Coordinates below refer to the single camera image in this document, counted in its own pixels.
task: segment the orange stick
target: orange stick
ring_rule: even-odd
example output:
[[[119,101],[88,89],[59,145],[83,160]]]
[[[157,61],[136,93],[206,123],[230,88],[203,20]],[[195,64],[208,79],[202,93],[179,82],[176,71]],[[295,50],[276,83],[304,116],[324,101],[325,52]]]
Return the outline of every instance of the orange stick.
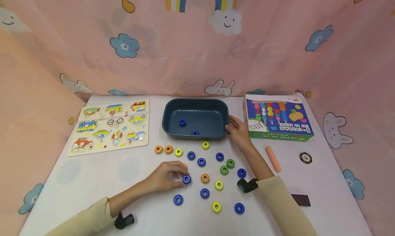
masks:
[[[273,165],[274,170],[276,172],[280,173],[281,172],[281,166],[278,163],[277,158],[276,158],[276,156],[273,153],[273,150],[271,149],[270,146],[266,146],[265,150],[266,150],[267,156],[269,156],[269,159],[270,159],[270,161],[271,161],[271,163]]]

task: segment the child's hand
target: child's hand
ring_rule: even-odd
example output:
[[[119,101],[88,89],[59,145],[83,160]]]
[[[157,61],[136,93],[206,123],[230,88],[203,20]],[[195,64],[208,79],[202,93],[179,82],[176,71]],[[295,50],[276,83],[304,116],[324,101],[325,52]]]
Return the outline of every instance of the child's hand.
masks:
[[[183,182],[170,181],[169,174],[174,173],[189,175],[187,168],[180,161],[162,162],[143,183],[149,192],[169,191],[174,188],[185,187]]]
[[[230,125],[226,125],[226,130],[231,134],[231,139],[239,147],[242,153],[246,153],[252,145],[247,126],[238,118],[229,115]]]

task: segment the pink fabric backdrop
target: pink fabric backdrop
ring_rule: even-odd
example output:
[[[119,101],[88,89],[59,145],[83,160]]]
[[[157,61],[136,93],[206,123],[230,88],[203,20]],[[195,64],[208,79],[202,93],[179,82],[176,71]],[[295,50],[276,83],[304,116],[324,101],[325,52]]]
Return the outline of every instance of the pink fabric backdrop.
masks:
[[[323,122],[372,232],[395,234],[390,222],[395,207],[395,133],[390,128],[395,113],[390,100],[395,94],[393,0],[0,3],[0,40],[15,46],[0,47],[1,78],[15,81],[3,85],[2,102],[18,106],[18,100],[29,100],[37,102],[34,108],[45,101],[61,111],[40,114],[38,107],[31,113],[30,117],[40,114],[60,124],[57,135],[46,141],[47,150],[39,144],[30,148],[47,157],[39,159],[45,160],[40,169],[29,161],[12,165],[17,158],[7,157],[5,170],[20,174],[2,197],[16,199],[2,204],[2,221],[9,221],[8,216],[15,220],[12,225],[0,223],[10,235],[25,219],[17,213],[24,195],[45,182],[70,133],[65,119],[91,94],[241,96],[294,91],[306,94],[317,120]],[[31,82],[26,78],[32,74],[42,82],[7,93],[15,91],[16,82]],[[29,125],[21,129],[29,130]],[[2,146],[6,136],[3,132]],[[29,135],[32,142],[40,138]],[[26,151],[19,155],[33,159]],[[3,187],[10,181],[0,182]]]

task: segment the yellow ring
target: yellow ring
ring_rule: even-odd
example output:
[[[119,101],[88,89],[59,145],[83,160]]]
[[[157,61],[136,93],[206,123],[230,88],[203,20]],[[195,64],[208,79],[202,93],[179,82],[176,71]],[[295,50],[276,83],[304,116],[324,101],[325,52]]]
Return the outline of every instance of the yellow ring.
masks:
[[[210,176],[208,176],[208,174],[202,174],[202,176],[200,176],[200,179],[202,180],[203,183],[207,184],[208,182],[210,182]]]
[[[163,148],[161,145],[155,147],[155,153],[161,154],[163,152]]]
[[[224,188],[224,184],[221,181],[216,181],[214,186],[217,191],[222,191],[222,189]]]
[[[218,201],[213,202],[213,211],[214,213],[219,213],[221,212],[221,204]]]
[[[181,157],[182,156],[182,150],[181,149],[175,149],[175,156]]]
[[[210,143],[208,143],[207,141],[204,141],[202,143],[202,148],[203,148],[203,150],[208,150],[208,148],[210,148]]]
[[[170,145],[167,145],[165,147],[165,152],[166,152],[166,154],[170,155],[172,153],[172,147]]]

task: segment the dark blue plastic tray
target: dark blue plastic tray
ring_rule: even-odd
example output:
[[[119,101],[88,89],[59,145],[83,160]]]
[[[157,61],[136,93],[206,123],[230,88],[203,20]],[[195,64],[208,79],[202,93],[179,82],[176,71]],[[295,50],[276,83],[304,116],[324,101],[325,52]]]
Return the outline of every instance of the dark blue plastic tray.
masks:
[[[185,119],[187,125],[181,127],[180,119]],[[228,106],[217,99],[173,99],[167,103],[162,120],[163,130],[181,139],[220,139],[228,124]]]

